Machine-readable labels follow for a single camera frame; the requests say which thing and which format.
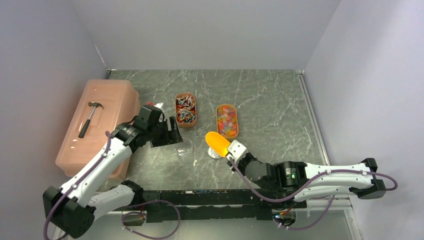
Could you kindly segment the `clear plastic jar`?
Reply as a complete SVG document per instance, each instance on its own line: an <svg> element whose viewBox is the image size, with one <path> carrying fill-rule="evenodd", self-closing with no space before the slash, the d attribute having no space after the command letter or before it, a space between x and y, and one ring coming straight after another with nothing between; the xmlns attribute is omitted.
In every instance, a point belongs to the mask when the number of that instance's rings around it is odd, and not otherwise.
<svg viewBox="0 0 424 240"><path fill-rule="evenodd" d="M187 137L182 138L182 142L174 146L174 150L179 157L187 157L193 151L193 142Z"/></svg>

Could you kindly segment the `orange plastic scoop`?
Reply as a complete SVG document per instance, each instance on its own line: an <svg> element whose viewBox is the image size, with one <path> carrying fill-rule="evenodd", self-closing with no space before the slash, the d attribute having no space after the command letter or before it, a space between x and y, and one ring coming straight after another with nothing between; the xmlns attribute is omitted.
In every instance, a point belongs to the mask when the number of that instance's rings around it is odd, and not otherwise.
<svg viewBox="0 0 424 240"><path fill-rule="evenodd" d="M218 132L210 131L205 135L205 141L208 147L213 148L222 158L225 158L228 154L228 146L230 142L220 135Z"/></svg>

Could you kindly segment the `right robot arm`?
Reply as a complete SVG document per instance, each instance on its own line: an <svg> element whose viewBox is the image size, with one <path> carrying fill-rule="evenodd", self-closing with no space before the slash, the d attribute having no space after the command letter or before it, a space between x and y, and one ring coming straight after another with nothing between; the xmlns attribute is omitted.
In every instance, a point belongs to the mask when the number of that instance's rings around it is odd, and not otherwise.
<svg viewBox="0 0 424 240"><path fill-rule="evenodd" d="M335 195L355 195L362 200L379 199L391 190L383 180L388 176L377 171L373 158L345 166L296 161L270 164L259 161L240 145L228 150L224 156L231 170L257 197L277 203L282 208L293 202Z"/></svg>

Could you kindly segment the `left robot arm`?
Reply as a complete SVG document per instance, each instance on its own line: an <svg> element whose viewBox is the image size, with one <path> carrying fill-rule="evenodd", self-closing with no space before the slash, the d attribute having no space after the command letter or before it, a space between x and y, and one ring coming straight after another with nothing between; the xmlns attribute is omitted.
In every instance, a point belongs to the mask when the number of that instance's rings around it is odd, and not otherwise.
<svg viewBox="0 0 424 240"><path fill-rule="evenodd" d="M50 223L64 232L61 239L67 236L76 239L110 211L121 207L137 210L163 202L161 199L147 201L143 188L131 180L101 194L96 191L114 169L146 143L152 148L182 143L176 117L166 118L161 108L146 104L131 121L117 125L105 135L104 146L74 177L59 188L50 186L43 193L45 240L49 239Z"/></svg>

